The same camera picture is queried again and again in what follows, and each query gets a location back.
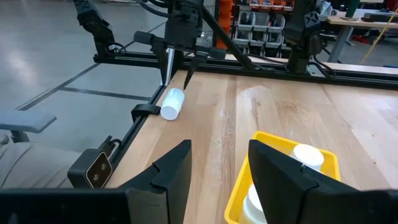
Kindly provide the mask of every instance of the white cylinder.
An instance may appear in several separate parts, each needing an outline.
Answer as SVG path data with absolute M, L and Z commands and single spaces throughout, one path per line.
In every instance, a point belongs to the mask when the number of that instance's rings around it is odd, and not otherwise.
M 254 185 L 243 200 L 242 214 L 239 224 L 267 224 L 266 216 L 262 211 L 259 196 Z
M 182 103 L 184 102 L 184 92 L 178 88 L 170 89 L 164 101 L 162 103 L 162 108 L 160 109 L 160 115 L 166 120 L 172 121 L 177 118 Z
M 318 172 L 321 171 L 321 166 L 325 161 L 319 149 L 306 144 L 296 145 L 290 156 Z

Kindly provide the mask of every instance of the gray floor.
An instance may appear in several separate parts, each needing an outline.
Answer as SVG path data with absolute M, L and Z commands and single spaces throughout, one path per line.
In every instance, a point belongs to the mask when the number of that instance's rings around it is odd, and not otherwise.
M 139 6 L 97 8 L 121 44 L 131 42 L 137 30 L 163 36 L 165 20 Z M 30 134 L 33 141 L 81 152 L 98 147 L 107 135 L 123 138 L 132 125 L 130 110 L 159 86 L 154 68 L 93 66 L 93 39 L 79 27 L 72 0 L 1 0 L 0 21 L 1 109 L 49 111 L 58 118 L 44 132 Z M 357 64 L 368 48 L 346 46 L 340 60 Z M 134 43 L 127 49 L 148 52 L 150 47 Z M 384 41 L 366 64 L 398 65 L 397 52 L 397 42 Z M 49 97 L 40 101 L 40 95 Z

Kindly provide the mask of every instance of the wooden table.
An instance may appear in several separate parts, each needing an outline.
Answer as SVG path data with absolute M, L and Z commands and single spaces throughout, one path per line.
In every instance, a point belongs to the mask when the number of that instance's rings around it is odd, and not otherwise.
M 330 66 L 398 75 L 393 68 Z M 182 88 L 185 74 L 177 72 L 167 89 Z M 398 187 L 398 91 L 201 72 L 185 90 L 175 121 L 148 117 L 107 187 L 123 184 L 191 139 L 185 223 L 224 223 L 229 195 L 257 130 L 334 152 L 342 181 L 357 189 Z
M 361 20 L 365 13 L 376 11 L 377 10 L 374 9 L 357 9 L 353 16 L 354 18 L 358 18 L 357 21 L 347 21 L 342 19 L 342 17 L 345 17 L 346 12 L 338 12 L 337 15 L 328 17 L 328 19 L 326 20 L 328 23 L 344 26 L 338 34 L 336 43 L 334 44 L 333 49 L 330 53 L 328 62 L 337 62 L 338 57 L 343 50 L 345 42 L 351 36 L 354 27 L 383 28 L 387 24 L 386 22 L 364 22 Z M 388 28 L 398 29 L 398 24 L 390 23 L 388 25 Z

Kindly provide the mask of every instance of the person's leg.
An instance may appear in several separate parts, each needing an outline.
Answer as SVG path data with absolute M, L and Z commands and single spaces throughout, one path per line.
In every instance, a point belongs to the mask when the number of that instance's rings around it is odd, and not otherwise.
M 31 142 L 0 144 L 0 189 L 70 188 L 67 172 L 79 156 Z

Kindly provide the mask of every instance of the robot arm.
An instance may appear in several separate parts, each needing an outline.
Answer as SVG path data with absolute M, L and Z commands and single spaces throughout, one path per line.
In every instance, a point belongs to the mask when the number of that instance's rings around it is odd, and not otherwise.
M 95 48 L 100 57 L 117 53 L 111 25 L 106 22 L 90 0 L 73 0 L 77 19 L 83 28 L 93 34 Z
M 148 1 L 154 4 L 157 2 L 156 0 Z M 203 0 L 169 0 L 163 2 L 163 5 L 160 7 L 167 7 L 168 14 L 148 8 L 141 0 L 139 4 L 155 15 L 168 18 L 165 26 L 164 38 L 140 31 L 137 31 L 134 35 L 134 40 L 136 42 L 152 46 L 151 51 L 156 55 L 159 61 L 163 85 L 167 85 L 167 48 L 173 49 L 174 51 L 174 55 L 170 54 L 170 57 L 174 57 L 171 75 L 173 75 L 183 63 L 183 52 L 191 52 L 194 54 L 184 82 L 184 89 L 186 89 L 193 73 L 199 67 L 199 64 L 206 62 L 208 56 L 216 59 L 225 58 L 226 51 L 223 49 L 196 45 L 197 38 L 202 32 L 203 26 Z
M 310 57 L 322 51 L 321 24 L 315 3 L 312 0 L 295 0 L 292 17 L 286 23 L 284 36 L 292 47 L 286 66 L 289 72 L 306 74 Z

